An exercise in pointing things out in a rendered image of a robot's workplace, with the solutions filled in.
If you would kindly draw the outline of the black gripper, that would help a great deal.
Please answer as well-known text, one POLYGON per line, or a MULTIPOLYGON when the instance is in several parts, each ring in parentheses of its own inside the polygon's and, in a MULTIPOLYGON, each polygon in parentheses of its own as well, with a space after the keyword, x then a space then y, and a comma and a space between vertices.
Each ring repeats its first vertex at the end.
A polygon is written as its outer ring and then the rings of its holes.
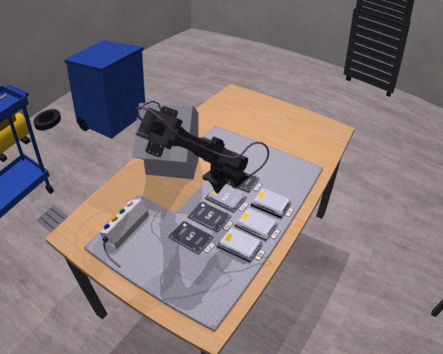
POLYGON ((202 176, 202 178, 205 180, 205 181, 209 181, 210 183, 211 183, 211 185, 212 185, 212 187, 213 187, 213 189, 214 189, 214 191, 218 194, 220 191, 221 191, 221 189, 224 187, 224 185, 228 182, 228 180, 225 178, 224 180, 222 180, 221 182, 218 182, 217 180, 215 180, 214 178, 213 178, 213 167, 216 167, 216 168, 223 168, 223 167, 225 167, 226 165, 224 165, 224 166, 221 166, 221 167, 217 167, 217 166, 214 166, 213 164, 210 164, 210 170, 208 171, 208 172, 206 172, 203 176, 202 176), (218 189, 217 189, 218 188, 218 189))

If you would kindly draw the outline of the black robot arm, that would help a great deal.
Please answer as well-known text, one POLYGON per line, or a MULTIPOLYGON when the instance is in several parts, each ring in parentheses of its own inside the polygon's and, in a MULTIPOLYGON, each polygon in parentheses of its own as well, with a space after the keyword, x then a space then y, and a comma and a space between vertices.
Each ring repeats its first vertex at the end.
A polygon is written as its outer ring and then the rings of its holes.
POLYGON ((188 133, 181 126, 183 121, 176 118, 178 114, 177 110, 165 106, 161 108, 161 111, 157 111, 152 108, 148 109, 154 111, 155 114, 164 119, 165 122, 171 127, 171 129, 176 132, 176 135, 171 132, 165 125, 163 125, 164 123, 160 119, 158 119, 158 117, 155 117, 151 112, 146 111, 145 116, 143 117, 138 129, 140 133, 136 133, 137 136, 148 140, 148 144, 145 149, 146 153, 161 157, 164 148, 171 149, 172 146, 180 146, 190 150, 194 153, 194 155, 202 158, 206 162, 213 164, 214 166, 221 167, 226 165, 223 168, 213 167, 213 178, 218 182, 221 182, 226 178, 233 189, 238 188, 243 184, 242 182, 244 182, 244 178, 246 176, 244 170, 248 163, 248 158, 246 156, 240 156, 236 159, 229 159, 223 156, 219 156, 215 153, 211 153, 209 150, 206 150, 204 148, 213 150, 226 156, 239 155, 238 153, 225 148, 225 143, 223 143, 224 141, 219 138, 213 137, 209 140, 205 137, 197 137, 193 134, 188 133), (187 139, 191 142, 188 142, 182 138, 187 139), (153 143, 151 144, 151 142, 153 143), (149 150, 151 152, 149 152, 149 150))

